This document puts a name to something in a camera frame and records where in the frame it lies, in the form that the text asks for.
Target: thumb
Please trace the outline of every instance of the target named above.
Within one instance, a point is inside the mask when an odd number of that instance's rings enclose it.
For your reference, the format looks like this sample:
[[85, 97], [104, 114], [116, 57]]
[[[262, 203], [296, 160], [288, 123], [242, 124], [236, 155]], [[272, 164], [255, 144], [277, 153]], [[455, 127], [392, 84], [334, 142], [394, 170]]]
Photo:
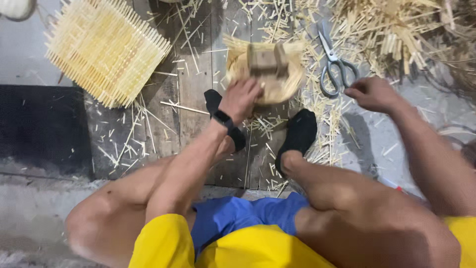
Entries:
[[346, 88], [346, 89], [344, 90], [344, 94], [347, 95], [347, 96], [349, 96], [349, 97], [351, 97], [352, 99], [356, 99], [356, 100], [358, 100], [358, 99], [362, 98], [363, 96], [365, 96], [365, 94], [362, 93], [360, 90], [355, 89], [355, 88], [351, 88], [351, 87]]

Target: bamboo basket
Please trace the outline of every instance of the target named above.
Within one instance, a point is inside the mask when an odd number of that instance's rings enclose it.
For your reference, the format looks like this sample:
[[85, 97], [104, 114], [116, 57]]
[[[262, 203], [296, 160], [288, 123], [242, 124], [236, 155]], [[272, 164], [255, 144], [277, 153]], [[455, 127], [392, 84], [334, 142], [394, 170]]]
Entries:
[[[223, 43], [228, 47], [227, 79], [238, 80], [249, 78], [247, 49], [250, 42], [240, 40], [229, 35], [224, 35]], [[274, 50], [275, 44], [253, 43], [258, 50]], [[290, 99], [301, 85], [304, 69], [301, 66], [301, 56], [304, 43], [283, 44], [284, 51], [289, 60], [289, 76], [283, 79], [262, 77], [259, 83], [264, 83], [264, 94], [257, 100], [257, 104], [270, 105], [282, 103]]]
[[74, 0], [61, 11], [46, 57], [104, 106], [129, 106], [170, 42], [124, 0]]

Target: scissors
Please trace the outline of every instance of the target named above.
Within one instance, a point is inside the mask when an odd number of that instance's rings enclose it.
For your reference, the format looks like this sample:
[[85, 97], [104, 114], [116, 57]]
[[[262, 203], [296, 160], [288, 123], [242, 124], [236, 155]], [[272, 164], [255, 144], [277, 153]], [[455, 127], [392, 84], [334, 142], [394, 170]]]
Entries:
[[[340, 90], [339, 90], [339, 86], [337, 84], [336, 78], [334, 77], [334, 75], [331, 72], [331, 66], [333, 64], [335, 64], [339, 67], [340, 75], [341, 75], [341, 79], [342, 79], [342, 84], [344, 85], [345, 88], [348, 88], [350, 86], [349, 83], [347, 83], [346, 66], [349, 67], [352, 70], [352, 72], [354, 73], [355, 81], [357, 81], [359, 79], [359, 73], [358, 73], [358, 69], [355, 65], [353, 65], [349, 61], [344, 60], [344, 59], [342, 59], [342, 58], [340, 58], [336, 55], [334, 49], [332, 48], [332, 43], [327, 41], [327, 39], [325, 38], [325, 36], [323, 34], [323, 31], [324, 30], [322, 30], [322, 31], [319, 30], [319, 38], [321, 39], [321, 43], [322, 43], [322, 46], [324, 47], [324, 51], [326, 52], [328, 61], [327, 61], [327, 65], [324, 66], [324, 68], [322, 69], [321, 79], [319, 80], [319, 85], [321, 86], [321, 91], [324, 94], [324, 96], [328, 97], [329, 99], [333, 99], [333, 98], [336, 98], [337, 96], [339, 96]], [[329, 75], [330, 81], [332, 82], [332, 84], [334, 85], [334, 87], [336, 89], [335, 92], [329, 92], [324, 87], [324, 76], [325, 76], [326, 72]]]

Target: blue shorts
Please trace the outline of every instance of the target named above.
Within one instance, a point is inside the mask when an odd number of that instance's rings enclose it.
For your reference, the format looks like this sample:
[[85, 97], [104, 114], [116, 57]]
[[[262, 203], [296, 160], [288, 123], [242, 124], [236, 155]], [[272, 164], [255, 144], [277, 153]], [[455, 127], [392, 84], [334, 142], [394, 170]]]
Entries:
[[209, 244], [219, 238], [254, 225], [278, 225], [289, 235], [296, 234], [294, 216], [305, 206], [307, 199], [291, 193], [287, 199], [265, 197], [256, 201], [248, 201], [238, 197], [209, 199], [192, 207], [197, 217], [190, 232], [195, 248], [195, 258]]

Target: knee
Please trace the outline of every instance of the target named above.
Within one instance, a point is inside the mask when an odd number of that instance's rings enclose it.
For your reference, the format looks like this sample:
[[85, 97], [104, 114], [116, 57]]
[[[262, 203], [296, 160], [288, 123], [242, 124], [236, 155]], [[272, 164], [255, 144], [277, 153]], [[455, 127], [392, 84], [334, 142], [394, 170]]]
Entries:
[[68, 245], [75, 254], [91, 259], [101, 222], [110, 213], [110, 204], [101, 196], [90, 196], [71, 210], [65, 225]]

